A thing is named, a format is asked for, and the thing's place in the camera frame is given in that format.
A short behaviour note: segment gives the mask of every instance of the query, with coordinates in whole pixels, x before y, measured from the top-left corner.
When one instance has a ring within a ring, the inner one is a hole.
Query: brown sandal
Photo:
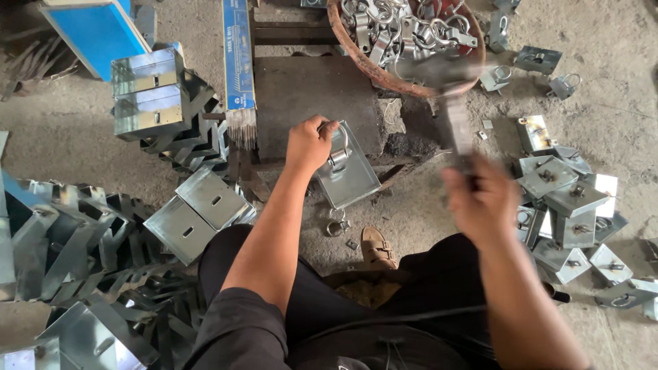
[[[391,243],[373,226],[366,226],[361,231],[361,253],[371,271],[397,269]]]

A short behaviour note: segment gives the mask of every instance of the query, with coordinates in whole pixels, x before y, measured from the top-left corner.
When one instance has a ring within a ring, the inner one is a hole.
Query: concrete floor
[[[276,5],[264,1],[257,19],[317,17],[290,8],[296,1],[276,1]],[[221,89],[221,2],[138,3],[156,6],[160,39],[182,42],[189,66]],[[494,9],[488,0],[467,3],[483,19]],[[564,102],[547,99],[543,78],[519,69],[513,69],[513,81],[502,96],[479,88],[468,92],[465,98],[474,142],[487,155],[510,161],[520,157],[521,151],[514,121],[523,115],[543,115],[553,138],[579,147],[595,171],[619,177],[617,209],[631,223],[612,237],[608,246],[630,266],[634,277],[654,275],[642,240],[658,236],[655,2],[535,0],[524,1],[519,12],[511,20],[511,50],[533,45],[563,51],[557,73],[579,73],[584,81]],[[257,54],[289,55],[298,49],[259,48]],[[306,50],[321,53],[327,48]],[[511,64],[514,53],[491,57]],[[3,168],[18,178],[87,182],[162,205],[174,194],[177,174],[166,163],[142,153],[136,143],[127,144],[113,136],[108,114],[112,105],[108,84],[79,74],[44,84],[30,97],[0,104],[0,130],[11,132]],[[395,109],[398,106],[392,105],[387,112],[393,122],[391,131],[403,129]],[[486,141],[476,136],[482,119],[490,119],[494,125],[487,130]],[[350,238],[358,240],[366,225],[377,226],[398,256],[425,251],[453,234],[457,230],[441,203],[444,188],[439,169],[446,165],[445,158],[438,157],[398,182],[392,197],[381,198],[376,205],[368,199],[348,207],[353,228],[339,238],[322,235],[328,222],[327,206],[309,202],[300,237],[301,255],[325,275],[360,262],[361,253],[345,243]],[[628,311],[598,308],[591,295],[600,288],[588,271],[564,287],[574,301],[559,307],[594,365],[598,369],[658,368],[658,323],[642,317],[640,307]],[[46,313],[42,304],[0,304],[0,332],[12,334],[3,335],[0,345],[38,334]]]

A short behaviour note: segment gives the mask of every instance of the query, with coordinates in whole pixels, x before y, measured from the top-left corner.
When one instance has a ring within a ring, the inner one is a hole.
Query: stack of metal boxes
[[[190,69],[175,48],[112,61],[114,134],[191,174],[203,166],[226,174],[226,121],[212,87]]]
[[[96,288],[117,294],[165,262],[143,226],[155,209],[140,199],[7,173],[2,184],[0,300],[71,307]]]
[[[256,207],[244,199],[235,184],[227,185],[210,166],[204,166],[176,189],[144,226],[186,266],[201,255],[205,246],[223,228],[248,223]]]
[[[189,358],[206,303],[195,277],[169,270],[110,304],[92,294],[55,309],[35,342],[0,349],[6,369],[171,369]]]
[[[658,297],[658,284],[633,272],[605,241],[628,224],[615,211],[617,178],[596,174],[578,149],[549,137],[542,116],[519,119],[521,144],[530,156],[514,164],[524,194],[517,236],[554,284],[566,284],[593,267],[608,289],[595,300],[628,309]]]

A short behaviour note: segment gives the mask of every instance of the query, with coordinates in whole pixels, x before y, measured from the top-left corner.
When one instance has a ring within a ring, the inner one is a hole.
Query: person
[[[413,275],[384,305],[371,310],[325,285],[298,249],[305,191],[338,127],[318,132],[326,121],[315,115],[290,130],[284,170],[255,226],[231,226],[208,244],[199,278],[209,307],[186,369],[590,366],[515,238],[517,185],[481,155],[475,192],[459,171],[442,172],[461,234],[399,266],[371,256]],[[375,235],[375,252],[389,249],[380,233],[364,234]]]

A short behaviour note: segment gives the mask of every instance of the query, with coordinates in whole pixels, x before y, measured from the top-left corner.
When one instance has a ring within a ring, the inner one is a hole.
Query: rusty bowl
[[[459,0],[443,0],[446,5],[456,3]],[[338,11],[340,6],[340,0],[328,0],[327,1],[327,14],[329,16],[329,23],[334,30],[336,38],[340,42],[340,45],[345,49],[349,56],[354,60],[354,63],[357,64],[357,67],[365,73],[368,77],[372,78],[375,82],[380,84],[382,87],[401,92],[407,93],[410,95],[415,95],[419,97],[436,97],[439,95],[439,91],[433,88],[427,88],[424,86],[419,86],[412,84],[398,78],[389,72],[386,72],[383,68],[380,68],[378,65],[374,64],[368,56],[366,56],[357,46],[354,44],[354,41],[349,38],[347,31],[343,27],[343,24],[340,22],[340,13]],[[471,52],[468,56],[469,58],[476,59],[477,63],[484,67],[486,60],[486,48],[484,45],[484,37],[482,35],[482,29],[475,19],[473,12],[470,11],[470,8],[466,3],[464,3],[458,10],[457,14],[465,16],[470,22],[470,34],[478,38],[478,47]],[[464,86],[461,89],[462,93],[470,90],[477,83],[478,79],[474,79]]]

